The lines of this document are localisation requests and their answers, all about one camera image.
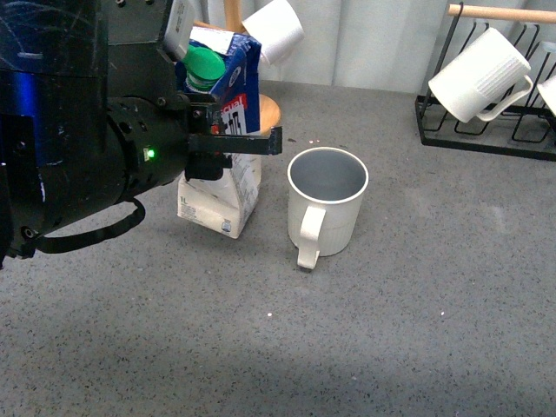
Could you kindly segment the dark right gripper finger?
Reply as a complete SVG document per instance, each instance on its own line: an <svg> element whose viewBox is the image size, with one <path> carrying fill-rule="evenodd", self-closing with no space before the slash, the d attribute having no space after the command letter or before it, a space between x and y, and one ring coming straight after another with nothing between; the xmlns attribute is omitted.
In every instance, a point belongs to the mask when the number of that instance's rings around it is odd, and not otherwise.
<svg viewBox="0 0 556 417"><path fill-rule="evenodd" d="M192 179L218 181L225 169L233 167L232 156L220 152L194 152L188 155L184 176L187 181Z"/></svg>

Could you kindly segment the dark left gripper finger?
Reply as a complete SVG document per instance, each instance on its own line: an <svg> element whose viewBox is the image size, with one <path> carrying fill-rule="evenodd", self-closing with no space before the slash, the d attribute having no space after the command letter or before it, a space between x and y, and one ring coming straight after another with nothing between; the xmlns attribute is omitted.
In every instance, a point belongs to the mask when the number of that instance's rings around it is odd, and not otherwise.
<svg viewBox="0 0 556 417"><path fill-rule="evenodd" d="M191 134L188 150L260 156L279 155L282 152L282 126L272 127L268 136Z"/></svg>

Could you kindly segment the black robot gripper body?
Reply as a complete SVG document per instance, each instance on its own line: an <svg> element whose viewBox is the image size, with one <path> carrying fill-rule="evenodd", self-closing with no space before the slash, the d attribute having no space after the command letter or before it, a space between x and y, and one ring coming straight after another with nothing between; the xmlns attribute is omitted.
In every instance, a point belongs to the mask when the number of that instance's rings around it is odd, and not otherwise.
<svg viewBox="0 0 556 417"><path fill-rule="evenodd" d="M174 106L161 106L135 96L108 99L108 122L122 147L126 202L184 175L191 134L218 133L206 120L210 102L180 94Z"/></svg>

